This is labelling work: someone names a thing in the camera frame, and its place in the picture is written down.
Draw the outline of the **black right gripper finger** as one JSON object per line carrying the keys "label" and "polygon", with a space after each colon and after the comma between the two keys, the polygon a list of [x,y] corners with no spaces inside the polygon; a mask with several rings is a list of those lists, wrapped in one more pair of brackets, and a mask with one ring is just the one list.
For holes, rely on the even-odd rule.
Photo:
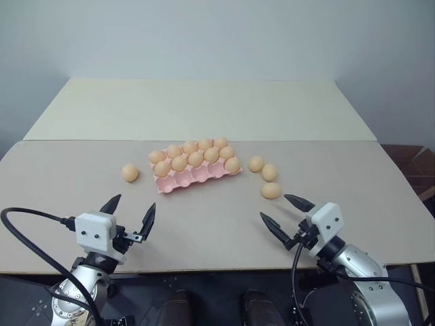
{"label": "black right gripper finger", "polygon": [[281,229],[281,226],[272,217],[269,217],[263,212],[260,212],[260,217],[269,232],[273,234],[274,237],[277,238],[288,251],[290,251],[296,245],[296,241],[286,234]]}
{"label": "black right gripper finger", "polygon": [[312,202],[309,202],[305,198],[301,198],[299,196],[284,194],[284,198],[295,208],[303,213],[308,213],[311,209],[315,207]]}

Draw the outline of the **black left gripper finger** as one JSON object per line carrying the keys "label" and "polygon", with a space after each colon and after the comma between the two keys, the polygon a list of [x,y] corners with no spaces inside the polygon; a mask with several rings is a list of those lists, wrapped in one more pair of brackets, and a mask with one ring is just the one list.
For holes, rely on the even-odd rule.
{"label": "black left gripper finger", "polygon": [[101,208],[100,212],[108,215],[113,215],[118,207],[118,203],[121,199],[121,194],[118,194],[109,199]]}
{"label": "black left gripper finger", "polygon": [[139,235],[141,236],[141,242],[146,241],[155,221],[156,214],[156,203],[154,202],[151,207],[147,210],[143,220],[142,220],[142,228],[139,231]]}

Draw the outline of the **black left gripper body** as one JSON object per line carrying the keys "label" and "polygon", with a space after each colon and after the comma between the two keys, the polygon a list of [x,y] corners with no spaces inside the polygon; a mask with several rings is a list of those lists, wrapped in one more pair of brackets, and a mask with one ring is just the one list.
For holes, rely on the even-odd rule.
{"label": "black left gripper body", "polygon": [[116,235],[112,240],[112,245],[117,252],[125,254],[134,243],[142,243],[142,241],[143,236],[141,234],[137,232],[128,233],[125,227],[117,225]]}

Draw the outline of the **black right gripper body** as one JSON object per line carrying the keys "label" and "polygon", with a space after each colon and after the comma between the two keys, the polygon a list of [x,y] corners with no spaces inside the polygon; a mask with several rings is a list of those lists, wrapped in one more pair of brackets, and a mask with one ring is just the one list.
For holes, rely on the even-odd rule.
{"label": "black right gripper body", "polygon": [[318,242],[319,230],[317,226],[307,219],[298,224],[299,230],[293,237],[294,245],[302,244],[308,250],[311,250]]}

